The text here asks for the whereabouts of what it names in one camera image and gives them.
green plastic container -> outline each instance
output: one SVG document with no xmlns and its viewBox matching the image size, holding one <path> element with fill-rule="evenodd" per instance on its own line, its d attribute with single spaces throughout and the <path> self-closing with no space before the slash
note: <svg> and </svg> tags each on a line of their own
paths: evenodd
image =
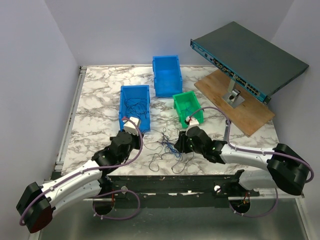
<svg viewBox="0 0 320 240">
<path fill-rule="evenodd" d="M 201 108 L 201 105 L 198 102 L 198 99 L 194 91 L 187 91 L 184 93 L 173 95 L 174 104 L 173 107 L 178 113 L 179 122 L 182 124 L 182 127 L 186 129 L 188 125 L 185 123 L 186 117 L 190 116 L 196 110 Z M 203 111 L 198 111 L 194 117 L 201 124 L 204 122 L 204 113 Z"/>
</svg>

blue plastic container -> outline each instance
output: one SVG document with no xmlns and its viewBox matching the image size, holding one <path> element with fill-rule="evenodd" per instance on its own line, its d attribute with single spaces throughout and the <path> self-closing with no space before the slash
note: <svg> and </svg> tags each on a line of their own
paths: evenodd
<svg viewBox="0 0 320 240">
<path fill-rule="evenodd" d="M 182 93 L 182 76 L 179 58 L 174 56 L 154 56 L 152 61 L 155 96 L 171 98 Z"/>
<path fill-rule="evenodd" d="M 150 131 L 150 93 L 149 85 L 121 86 L 119 124 L 124 128 L 123 117 L 136 117 L 141 120 L 140 131 Z"/>
</svg>

white wall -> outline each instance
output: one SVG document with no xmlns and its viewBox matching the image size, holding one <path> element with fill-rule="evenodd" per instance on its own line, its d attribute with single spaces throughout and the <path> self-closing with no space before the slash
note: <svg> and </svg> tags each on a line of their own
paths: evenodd
<svg viewBox="0 0 320 240">
<path fill-rule="evenodd" d="M 0 239 L 23 240 L 16 204 L 50 175 L 79 75 L 43 0 L 0 7 Z"/>
<path fill-rule="evenodd" d="M 80 65 L 150 64 L 178 54 L 208 64 L 190 48 L 231 21 L 271 40 L 293 0 L 45 0 Z"/>
<path fill-rule="evenodd" d="M 310 65 L 305 74 L 277 92 L 271 107 L 281 142 L 291 146 L 315 171 L 304 193 L 315 227 L 320 216 L 320 1 L 295 0 L 272 42 Z M 320 238 L 320 229 L 316 228 Z"/>
</svg>

marble tabletop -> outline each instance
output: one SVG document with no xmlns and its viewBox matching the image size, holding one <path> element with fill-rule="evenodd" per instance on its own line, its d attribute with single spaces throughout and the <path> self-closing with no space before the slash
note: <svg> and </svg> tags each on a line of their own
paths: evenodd
<svg viewBox="0 0 320 240">
<path fill-rule="evenodd" d="M 214 72 L 213 66 L 181 66 L 183 91 L 194 91 L 202 107 L 214 106 L 195 86 L 195 82 Z M 254 169 L 239 164 L 214 164 L 201 155 L 188 153 L 182 157 L 164 154 L 167 151 L 158 142 L 160 133 L 174 140 L 178 131 L 183 130 L 178 121 L 172 98 L 157 98 L 153 83 L 151 65 L 91 66 L 87 68 L 74 123 L 67 146 L 62 174 L 67 174 L 86 161 L 93 154 L 110 144 L 109 137 L 119 131 L 119 104 L 122 85 L 149 85 L 150 89 L 150 128 L 145 133 L 145 146 L 139 158 L 124 167 L 116 169 L 111 175 L 209 175 L 234 174 L 240 169 Z M 225 132 L 225 119 L 221 113 L 211 109 L 203 113 L 202 129 L 212 138 L 222 140 Z M 231 125 L 230 141 L 239 146 L 275 147 L 278 137 L 273 122 L 270 121 L 246 137 L 236 126 Z M 131 152 L 130 158 L 137 154 Z"/>
</svg>

wooden board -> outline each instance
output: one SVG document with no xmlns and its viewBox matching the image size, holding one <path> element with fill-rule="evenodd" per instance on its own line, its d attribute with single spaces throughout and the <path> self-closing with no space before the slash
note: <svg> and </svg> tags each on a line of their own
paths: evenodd
<svg viewBox="0 0 320 240">
<path fill-rule="evenodd" d="M 220 70 L 216 70 L 196 82 L 194 86 L 221 109 L 245 135 L 251 136 L 275 114 L 238 84 L 236 84 L 236 89 L 241 92 L 240 95 L 245 101 L 236 108 L 232 108 L 222 99 L 223 95 L 228 92 L 229 83 L 230 78 Z"/>
</svg>

